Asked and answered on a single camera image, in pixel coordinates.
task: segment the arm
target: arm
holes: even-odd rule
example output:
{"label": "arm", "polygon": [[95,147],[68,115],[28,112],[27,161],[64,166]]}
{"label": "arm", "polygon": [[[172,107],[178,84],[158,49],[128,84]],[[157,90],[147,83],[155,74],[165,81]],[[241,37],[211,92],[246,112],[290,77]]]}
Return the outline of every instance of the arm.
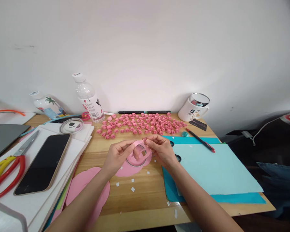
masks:
{"label": "arm", "polygon": [[160,135],[146,138],[158,161],[172,176],[183,194],[193,218],[203,231],[243,231],[227,212],[187,173],[177,161],[170,141]]}
{"label": "arm", "polygon": [[83,231],[106,183],[116,174],[127,156],[133,151],[134,140],[112,144],[105,163],[68,207],[50,224],[46,232]]}

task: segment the black card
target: black card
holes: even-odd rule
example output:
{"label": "black card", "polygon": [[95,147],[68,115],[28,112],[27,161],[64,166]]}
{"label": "black card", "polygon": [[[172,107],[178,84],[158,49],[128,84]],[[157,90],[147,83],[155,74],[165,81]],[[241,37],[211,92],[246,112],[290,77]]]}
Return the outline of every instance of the black card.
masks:
{"label": "black card", "polygon": [[196,127],[198,127],[198,128],[200,128],[200,129],[202,129],[202,130],[204,130],[204,131],[206,131],[207,124],[205,124],[205,123],[202,123],[202,122],[200,122],[200,121],[198,121],[196,119],[193,119],[189,123],[194,125],[194,126],[196,126]]}

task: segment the orange cable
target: orange cable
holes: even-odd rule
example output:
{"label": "orange cable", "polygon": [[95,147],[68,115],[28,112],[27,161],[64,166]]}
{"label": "orange cable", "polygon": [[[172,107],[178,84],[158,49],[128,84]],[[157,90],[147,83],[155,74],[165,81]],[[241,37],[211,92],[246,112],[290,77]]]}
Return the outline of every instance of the orange cable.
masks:
{"label": "orange cable", "polygon": [[24,113],[19,112],[19,111],[15,111],[15,110],[0,110],[0,112],[4,112],[4,111],[11,111],[11,112],[15,112],[15,113],[21,114],[22,116],[26,116]]}

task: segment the yellow handle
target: yellow handle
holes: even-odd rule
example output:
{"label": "yellow handle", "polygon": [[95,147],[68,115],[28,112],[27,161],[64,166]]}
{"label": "yellow handle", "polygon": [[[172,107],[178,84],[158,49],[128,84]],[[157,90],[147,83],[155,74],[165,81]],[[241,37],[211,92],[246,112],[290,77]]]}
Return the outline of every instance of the yellow handle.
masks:
{"label": "yellow handle", "polygon": [[0,176],[3,173],[4,169],[15,159],[16,159],[15,156],[9,156],[0,162],[0,166],[1,166],[0,167]]}

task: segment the hand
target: hand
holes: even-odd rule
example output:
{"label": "hand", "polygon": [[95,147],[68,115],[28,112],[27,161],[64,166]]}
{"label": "hand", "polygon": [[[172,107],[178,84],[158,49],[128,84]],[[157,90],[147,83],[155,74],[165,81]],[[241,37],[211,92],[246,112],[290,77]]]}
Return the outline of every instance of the hand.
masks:
{"label": "hand", "polygon": [[124,140],[110,146],[102,170],[107,173],[109,178],[114,176],[123,165],[128,155],[133,151],[135,140]]}
{"label": "hand", "polygon": [[163,167],[178,162],[171,147],[170,140],[157,134],[147,136],[145,139],[146,147],[151,148],[152,154],[156,155],[158,162],[161,163]]}

